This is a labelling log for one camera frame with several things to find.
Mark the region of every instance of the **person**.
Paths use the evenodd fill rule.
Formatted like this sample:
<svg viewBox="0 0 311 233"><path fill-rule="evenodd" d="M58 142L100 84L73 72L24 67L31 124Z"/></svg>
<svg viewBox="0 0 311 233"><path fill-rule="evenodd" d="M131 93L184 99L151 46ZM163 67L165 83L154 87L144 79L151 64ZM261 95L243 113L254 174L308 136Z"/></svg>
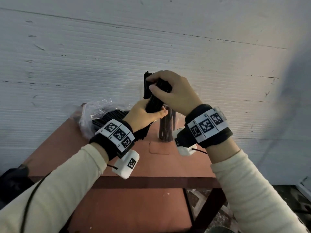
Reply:
<svg viewBox="0 0 311 233"><path fill-rule="evenodd" d="M188 80L171 71L159 71L148 77L168 81L171 93L151 85L151 92L173 110L187 116L203 104ZM166 110L146 113L148 100L139 101L124 118L133 131L167 115ZM300 233L307 229L287 206L247 155L230 137L206 148L211 168L244 233ZM51 172L37 189L29 207L25 232L59 232L94 182L107 167L108 155L97 143L81 148L64 164ZM0 232L18 233L24 208L37 184L23 192L0 211Z"/></svg>

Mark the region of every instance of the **forearm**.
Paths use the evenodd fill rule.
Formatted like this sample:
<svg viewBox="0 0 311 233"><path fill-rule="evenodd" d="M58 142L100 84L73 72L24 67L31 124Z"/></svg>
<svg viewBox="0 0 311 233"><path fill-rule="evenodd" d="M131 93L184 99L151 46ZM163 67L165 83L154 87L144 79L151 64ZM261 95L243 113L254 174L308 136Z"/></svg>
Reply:
<svg viewBox="0 0 311 233"><path fill-rule="evenodd" d="M233 140L209 147L207 152L243 232L306 232L286 202Z"/></svg>
<svg viewBox="0 0 311 233"><path fill-rule="evenodd" d="M79 202L107 167L108 156L97 144L86 145L54 170L31 201L25 232L59 232ZM18 233L34 186L0 211L0 232Z"/></svg>

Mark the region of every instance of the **qr code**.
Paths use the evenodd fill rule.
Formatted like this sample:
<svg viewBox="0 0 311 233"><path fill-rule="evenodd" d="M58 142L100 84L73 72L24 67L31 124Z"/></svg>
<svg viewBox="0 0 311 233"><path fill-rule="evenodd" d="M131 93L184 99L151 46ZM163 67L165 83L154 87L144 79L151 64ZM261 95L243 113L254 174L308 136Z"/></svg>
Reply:
<svg viewBox="0 0 311 233"><path fill-rule="evenodd" d="M210 131L214 128L214 126L212 125L212 123L209 119L206 119L206 120L200 122L199 126L204 133L207 133L208 131Z"/></svg>
<svg viewBox="0 0 311 233"><path fill-rule="evenodd" d="M176 146L177 146L177 147L178 147L178 146L181 146L181 145L179 144L177 138L175 138L175 143L176 143Z"/></svg>
<svg viewBox="0 0 311 233"><path fill-rule="evenodd" d="M133 159L133 158L131 158L131 160L130 160L130 162L128 163L127 166L128 166L130 169L133 169L134 166L135 166L135 164L136 164L136 160Z"/></svg>
<svg viewBox="0 0 311 233"><path fill-rule="evenodd" d="M113 136L121 141L126 136L126 133L119 128L113 133Z"/></svg>
<svg viewBox="0 0 311 233"><path fill-rule="evenodd" d="M198 137L198 136L201 136L202 133L200 131L200 129L198 128L197 125L193 126L192 128L190 128L192 134L194 135L194 137Z"/></svg>
<svg viewBox="0 0 311 233"><path fill-rule="evenodd" d="M218 113L214 113L213 115L211 115L211 119L214 121L216 125L219 125L223 122L222 118L219 116Z"/></svg>
<svg viewBox="0 0 311 233"><path fill-rule="evenodd" d="M113 132L118 126L114 123L109 123L107 126L104 127L105 130L108 132Z"/></svg>
<svg viewBox="0 0 311 233"><path fill-rule="evenodd" d="M126 149L130 144L132 143L131 139L127 136L122 142L121 144L123 145L123 147Z"/></svg>

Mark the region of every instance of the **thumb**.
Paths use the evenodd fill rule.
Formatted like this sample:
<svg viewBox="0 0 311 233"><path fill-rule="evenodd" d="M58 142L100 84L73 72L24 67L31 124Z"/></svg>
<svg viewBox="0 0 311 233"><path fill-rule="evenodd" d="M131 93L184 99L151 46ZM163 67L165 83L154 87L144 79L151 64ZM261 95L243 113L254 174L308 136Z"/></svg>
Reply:
<svg viewBox="0 0 311 233"><path fill-rule="evenodd" d="M151 113L152 121L156 121L157 119L161 119L165 117L169 112L167 110L160 110L155 113Z"/></svg>
<svg viewBox="0 0 311 233"><path fill-rule="evenodd" d="M169 93L167 93L167 92L165 92L165 91L162 91L160 88L158 88L156 85L150 85L149 86L149 89L150 89L150 91L157 97L157 98L159 98L161 101L163 101L163 102L166 102L167 101L167 99L166 98L168 98L169 96L170 96L170 94Z"/></svg>

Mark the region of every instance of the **white corrugated wall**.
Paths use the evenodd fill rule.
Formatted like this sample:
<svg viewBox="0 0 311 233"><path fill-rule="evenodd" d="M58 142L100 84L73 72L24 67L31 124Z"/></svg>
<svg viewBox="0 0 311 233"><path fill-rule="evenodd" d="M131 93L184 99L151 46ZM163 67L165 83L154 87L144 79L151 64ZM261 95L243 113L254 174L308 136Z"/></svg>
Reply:
<svg viewBox="0 0 311 233"><path fill-rule="evenodd" d="M0 172L65 105L141 97L145 71L186 76L273 184L309 173L311 0L0 0Z"/></svg>

